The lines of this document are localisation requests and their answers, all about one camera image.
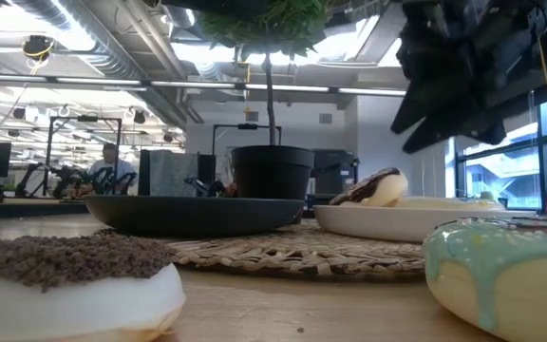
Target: person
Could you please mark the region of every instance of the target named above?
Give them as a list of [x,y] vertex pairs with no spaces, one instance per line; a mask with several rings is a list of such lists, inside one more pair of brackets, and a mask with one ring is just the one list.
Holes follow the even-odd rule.
[[[111,167],[115,169],[115,157],[118,154],[118,148],[114,143],[106,143],[103,146],[103,158],[99,161],[95,161],[94,164],[92,164],[92,167],[90,167],[90,170],[88,171],[88,174],[90,176],[96,174],[104,167]],[[123,160],[118,160],[118,173],[116,180],[119,180],[123,175],[128,173],[134,173],[134,167],[128,162]],[[104,177],[104,174],[100,175],[100,178],[98,181],[101,181]],[[136,179],[132,180],[130,182],[129,186],[134,185]],[[117,184],[115,186],[115,193],[120,194],[120,191],[122,191],[123,187],[125,186],[125,182],[121,184]]]

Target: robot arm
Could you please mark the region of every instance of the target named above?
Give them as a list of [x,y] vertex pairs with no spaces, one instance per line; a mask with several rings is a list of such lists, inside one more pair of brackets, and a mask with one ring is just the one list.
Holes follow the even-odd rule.
[[547,0],[405,0],[403,10],[398,59],[410,85],[391,130],[401,134],[423,120],[404,151],[457,135],[500,143],[502,120],[521,110],[496,95],[540,67]]

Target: window frame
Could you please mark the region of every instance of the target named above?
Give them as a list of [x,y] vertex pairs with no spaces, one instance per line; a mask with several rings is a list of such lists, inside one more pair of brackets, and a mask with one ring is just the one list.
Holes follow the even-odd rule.
[[[455,150],[455,190],[456,197],[462,197],[467,191],[465,183],[465,167],[467,161],[479,158],[489,157],[497,154],[519,151],[526,148],[535,147],[538,151],[539,159],[539,188],[541,195],[541,205],[546,202],[547,188],[547,102],[537,106],[531,106],[536,111],[538,121],[538,135],[533,140],[514,142],[506,146],[492,148],[486,151],[477,152],[470,155],[464,155],[463,151]],[[512,208],[512,210],[533,211],[533,208]]]

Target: woven placemat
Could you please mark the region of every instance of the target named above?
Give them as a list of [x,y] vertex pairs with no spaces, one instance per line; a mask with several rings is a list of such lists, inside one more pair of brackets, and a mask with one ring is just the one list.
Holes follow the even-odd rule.
[[212,240],[174,240],[178,265],[268,276],[422,276],[421,245],[345,237],[315,221],[276,233]]

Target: table surface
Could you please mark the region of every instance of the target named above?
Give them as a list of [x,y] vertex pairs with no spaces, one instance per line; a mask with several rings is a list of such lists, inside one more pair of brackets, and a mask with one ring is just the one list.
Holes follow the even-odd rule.
[[[0,219],[0,238],[74,237],[89,215]],[[499,341],[449,313],[417,283],[335,283],[180,271],[187,303],[157,342]]]

